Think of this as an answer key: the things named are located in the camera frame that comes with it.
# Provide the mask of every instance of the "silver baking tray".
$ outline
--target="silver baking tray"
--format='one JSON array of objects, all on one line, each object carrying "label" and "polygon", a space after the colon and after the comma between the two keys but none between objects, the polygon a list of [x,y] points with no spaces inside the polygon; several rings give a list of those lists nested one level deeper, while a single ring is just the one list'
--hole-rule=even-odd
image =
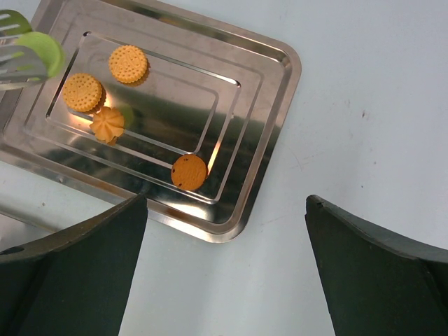
[{"label": "silver baking tray", "polygon": [[[32,23],[61,42],[66,67],[44,85],[1,96],[1,159],[114,204],[145,190],[150,218],[209,242],[236,237],[300,78],[297,53],[158,1],[43,0]],[[138,87],[119,84],[108,68],[125,44],[150,62]],[[78,72],[101,81],[106,105],[127,111],[116,146],[97,142],[90,117],[62,101],[64,81]],[[186,153],[209,168],[195,192],[170,178]]]}]

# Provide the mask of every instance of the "tray rim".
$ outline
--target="tray rim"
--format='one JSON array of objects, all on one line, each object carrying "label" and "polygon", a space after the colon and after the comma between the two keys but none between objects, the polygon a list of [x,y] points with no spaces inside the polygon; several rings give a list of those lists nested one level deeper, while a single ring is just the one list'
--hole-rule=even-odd
[{"label": "tray rim", "polygon": [[[101,2],[104,2],[105,4],[109,4],[110,0],[100,0]],[[48,5],[52,2],[56,3],[58,6],[53,6],[48,10]],[[31,25],[36,28],[36,30],[39,30],[41,32],[49,32],[53,23],[48,24],[43,18],[46,15],[52,14],[54,11],[56,13],[60,12],[61,7],[63,7],[65,0],[41,0],[40,4],[38,5],[38,8],[36,9],[36,13],[31,21]],[[205,240],[207,242],[213,242],[213,243],[224,243],[229,242],[230,240],[234,239],[236,236],[238,236],[243,229],[245,228],[249,215],[251,213],[251,210],[253,208],[253,204],[255,203],[256,196],[260,189],[261,181],[263,180],[263,177],[265,175],[265,172],[267,170],[268,164],[261,164],[263,156],[268,156],[269,158],[272,155],[272,151],[274,150],[274,146],[277,142],[277,139],[279,137],[279,133],[281,130],[281,127],[284,124],[284,121],[286,119],[287,112],[289,110],[289,107],[291,105],[291,102],[294,98],[296,88],[298,86],[301,74],[302,74],[302,63],[300,61],[299,55],[296,53],[296,51],[287,45],[286,43],[280,42],[278,40],[275,40],[273,38],[269,38],[267,36],[263,36],[257,33],[254,33],[252,31],[248,31],[236,26],[233,26],[231,24],[227,24],[218,20],[215,20],[210,17],[206,17],[194,12],[191,12],[189,10],[184,10],[182,8],[169,5],[167,3],[163,3],[161,1],[157,0],[148,0],[148,1],[131,1],[134,3],[138,3],[140,6],[150,6],[153,8],[157,8],[158,10],[165,11],[174,15],[177,15],[182,18],[186,18],[190,21],[193,21],[199,25],[204,26],[210,26],[214,29],[218,29],[222,32],[225,32],[226,34],[234,34],[239,37],[242,37],[244,39],[250,39],[253,41],[257,41],[258,43],[264,44],[266,46],[269,46],[271,48],[276,48],[283,52],[288,59],[290,60],[290,66],[292,67],[290,71],[290,78],[288,79],[288,82],[286,84],[286,89],[284,92],[283,99],[281,100],[280,106],[277,109],[277,115],[275,120],[272,122],[272,129],[269,132],[263,132],[262,138],[260,139],[260,143],[262,143],[263,137],[264,139],[264,145],[257,147],[257,150],[254,153],[254,162],[257,162],[256,159],[258,159],[258,168],[253,169],[252,171],[249,171],[249,173],[252,172],[252,176],[246,177],[246,179],[252,180],[252,183],[249,183],[245,189],[241,190],[241,194],[239,196],[239,200],[241,197],[243,197],[245,200],[244,202],[237,202],[236,207],[234,208],[234,211],[226,224],[228,224],[230,221],[232,223],[235,223],[233,225],[230,225],[230,229],[226,230],[224,232],[220,233],[212,233],[207,232],[200,227],[197,227],[195,225],[191,225],[189,223],[183,222],[182,220],[175,219],[173,217],[169,216],[169,213],[167,213],[166,209],[162,209],[164,207],[163,204],[159,204],[158,202],[155,202],[151,199],[148,199],[148,218],[152,219],[154,221],[161,222],[165,225],[168,225],[172,228],[176,228],[177,230],[180,230],[184,233],[187,233],[189,235],[192,235],[196,238]],[[4,93],[2,92],[0,94],[0,102],[4,102]],[[17,101],[19,99],[21,90],[19,92],[9,92],[10,95],[7,96],[7,98],[10,98],[11,100]],[[79,171],[76,171],[74,169],[62,166],[60,164],[57,164],[56,162],[51,162],[47,159],[44,159],[43,157],[39,157],[38,155],[35,155],[33,153],[28,153],[26,151],[22,151],[18,148],[14,148],[12,146],[9,146],[7,143],[0,144],[0,150],[4,147],[9,147],[11,149],[11,152],[17,152],[21,155],[14,155],[12,153],[7,153],[6,151],[2,150],[0,152],[0,160],[7,162],[9,164],[12,164],[16,167],[23,168],[29,172],[32,172],[34,174],[38,174],[40,176],[46,177],[52,181],[55,181],[57,183],[61,183],[64,186],[68,186],[70,188],[74,188],[76,190],[79,190],[83,193],[87,193],[89,195],[92,195],[94,197],[97,197],[101,200],[104,200],[106,202],[117,204],[121,202],[123,199],[130,198],[134,194],[132,192],[128,192],[126,190],[120,189],[118,187],[111,186],[110,190],[105,189],[98,189],[96,188],[97,184],[100,184],[100,181],[96,181],[97,183],[92,183],[92,180],[95,180],[92,176],[90,177],[90,181],[86,181],[86,178],[83,173],[80,173]],[[198,223],[204,221],[200,218],[196,218],[196,221]],[[229,226],[226,224],[220,224],[221,227]]]}]

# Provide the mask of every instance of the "cookie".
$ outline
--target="cookie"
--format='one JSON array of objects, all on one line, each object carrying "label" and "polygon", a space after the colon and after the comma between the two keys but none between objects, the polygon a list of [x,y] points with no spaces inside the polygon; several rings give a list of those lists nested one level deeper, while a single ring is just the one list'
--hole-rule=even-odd
[{"label": "cookie", "polygon": [[99,141],[114,145],[116,138],[125,132],[125,117],[116,108],[101,107],[98,113],[93,115],[90,129]]},{"label": "cookie", "polygon": [[181,156],[171,169],[173,184],[182,190],[193,191],[204,184],[207,178],[207,166],[194,154]]},{"label": "cookie", "polygon": [[135,83],[145,76],[149,68],[144,52],[133,45],[123,45],[109,57],[112,76],[121,83]]},{"label": "cookie", "polygon": [[62,97],[67,106],[77,112],[89,112],[98,105],[103,87],[88,73],[77,73],[65,81]]}]

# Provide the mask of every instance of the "metal tray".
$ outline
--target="metal tray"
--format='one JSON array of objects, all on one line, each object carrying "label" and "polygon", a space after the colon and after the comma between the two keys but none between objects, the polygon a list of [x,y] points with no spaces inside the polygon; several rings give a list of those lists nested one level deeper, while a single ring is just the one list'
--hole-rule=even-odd
[{"label": "metal tray", "polygon": [[[61,42],[66,70],[0,102],[1,159],[118,203],[146,189],[150,218],[209,242],[236,237],[249,218],[301,74],[289,46],[158,1],[43,0],[37,30]],[[108,58],[140,47],[151,65],[138,87],[118,83]],[[69,110],[73,73],[97,77],[106,105],[132,115],[116,146],[95,140],[90,117]],[[195,153],[209,177],[195,192],[171,182]]]}]

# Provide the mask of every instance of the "white table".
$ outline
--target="white table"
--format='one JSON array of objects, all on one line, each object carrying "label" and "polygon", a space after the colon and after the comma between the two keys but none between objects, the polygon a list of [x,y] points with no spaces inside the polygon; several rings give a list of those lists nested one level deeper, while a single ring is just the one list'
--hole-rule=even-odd
[{"label": "white table", "polygon": [[[214,245],[149,221],[120,335],[334,335],[309,194],[448,248],[448,2],[170,2],[289,43],[303,73],[245,231]],[[0,0],[28,18],[37,3]],[[2,206],[57,228],[109,207],[7,164],[0,176]]]}]

